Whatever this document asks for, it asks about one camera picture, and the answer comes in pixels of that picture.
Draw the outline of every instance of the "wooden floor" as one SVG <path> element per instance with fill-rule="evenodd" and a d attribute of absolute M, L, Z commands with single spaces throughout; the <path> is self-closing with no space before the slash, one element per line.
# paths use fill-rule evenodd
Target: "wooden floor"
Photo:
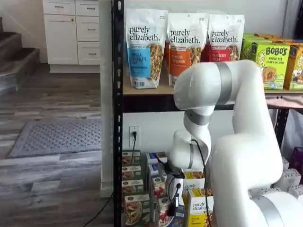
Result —
<path fill-rule="evenodd" d="M 0 96 L 0 227 L 81 227 L 101 199 L 101 152 L 5 159 L 33 119 L 100 118 L 99 74 L 50 74 L 42 65 Z M 113 205 L 90 226 L 112 226 Z"/>

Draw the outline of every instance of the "black cable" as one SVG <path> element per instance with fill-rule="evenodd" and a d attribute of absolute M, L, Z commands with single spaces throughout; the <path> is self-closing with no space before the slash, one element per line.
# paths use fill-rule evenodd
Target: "black cable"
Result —
<path fill-rule="evenodd" d="M 96 217 L 98 217 L 99 214 L 101 214 L 101 212 L 104 210 L 104 208 L 106 207 L 106 205 L 109 203 L 110 199 L 113 197 L 113 194 L 112 193 L 110 195 L 110 197 L 108 198 L 108 200 L 106 201 L 105 205 L 101 208 L 101 210 L 98 212 L 98 214 L 96 214 L 91 220 L 89 220 L 83 227 L 87 226 L 90 222 L 92 222 L 93 220 L 96 219 Z"/>
<path fill-rule="evenodd" d="M 130 164 L 133 163 L 133 158 L 134 158 L 134 147 L 135 147 L 135 145 L 136 145 L 137 132 L 136 132 L 136 131 L 133 131 L 133 132 L 132 132 L 132 135 L 134 136 L 134 146 L 133 146 L 132 160 L 131 160 L 131 163 L 130 163 Z"/>
<path fill-rule="evenodd" d="M 206 179 L 206 166 L 205 166 L 205 161 L 204 161 L 204 158 L 203 158 L 203 155 L 202 155 L 202 151 L 201 151 L 200 145 L 199 145 L 198 141 L 195 140 L 195 139 L 192 139 L 191 141 L 193 141 L 193 142 L 195 142 L 197 144 L 198 149 L 200 151 L 200 155 L 201 155 L 202 163 L 203 163 L 204 175 L 205 175 L 205 185 L 207 185 L 206 184 L 206 182 L 207 182 L 207 179 Z M 206 214 L 207 214 L 207 219 L 209 221 L 209 227 L 212 227 L 211 220 L 209 218 L 208 201 L 207 201 L 207 189 L 205 189 L 205 203 L 206 203 Z"/>
<path fill-rule="evenodd" d="M 168 196 L 169 196 L 169 201 L 170 201 L 170 202 L 173 201 L 173 199 L 174 199 L 174 198 L 173 198 L 172 200 L 170 200 L 170 194 L 169 194 L 169 192 L 170 192 L 171 183 L 174 181 L 175 178 L 176 178 L 176 176 L 174 176 L 174 177 L 171 179 L 170 183 L 169 183 Z"/>

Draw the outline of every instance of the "metal shelf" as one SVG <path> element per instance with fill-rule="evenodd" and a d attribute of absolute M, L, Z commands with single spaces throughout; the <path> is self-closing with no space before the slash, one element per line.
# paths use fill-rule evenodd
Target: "metal shelf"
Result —
<path fill-rule="evenodd" d="M 179 111 L 173 100 L 173 88 L 167 75 L 160 77 L 156 89 L 131 87 L 127 70 L 123 68 L 124 0 L 112 5 L 113 53 L 113 171 L 114 171 L 114 226 L 121 227 L 122 212 L 122 132 L 123 113 Z M 303 91 L 266 90 L 269 109 L 278 109 L 275 132 L 281 146 L 289 109 L 303 109 Z M 232 110 L 233 105 L 216 106 L 215 110 Z"/>

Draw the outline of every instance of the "white cabinet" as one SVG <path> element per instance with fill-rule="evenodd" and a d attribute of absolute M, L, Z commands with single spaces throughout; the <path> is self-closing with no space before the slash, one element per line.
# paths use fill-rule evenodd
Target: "white cabinet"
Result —
<path fill-rule="evenodd" d="M 49 64 L 78 64 L 75 16 L 44 15 Z"/>
<path fill-rule="evenodd" d="M 99 41 L 99 17 L 77 17 L 78 41 Z"/>
<path fill-rule="evenodd" d="M 78 42 L 79 65 L 99 65 L 99 42 Z"/>
<path fill-rule="evenodd" d="M 99 3 L 96 0 L 76 0 L 76 15 L 99 17 Z"/>
<path fill-rule="evenodd" d="M 75 15 L 75 0 L 43 0 L 45 14 Z"/>

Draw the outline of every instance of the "black shelf post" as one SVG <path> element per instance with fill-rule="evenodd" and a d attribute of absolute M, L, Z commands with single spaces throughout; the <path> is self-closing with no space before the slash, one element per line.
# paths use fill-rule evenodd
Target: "black shelf post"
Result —
<path fill-rule="evenodd" d="M 276 117 L 275 133 L 280 148 L 282 146 L 288 113 L 289 109 L 279 109 Z"/>
<path fill-rule="evenodd" d="M 124 0 L 112 6 L 114 227 L 121 227 Z"/>

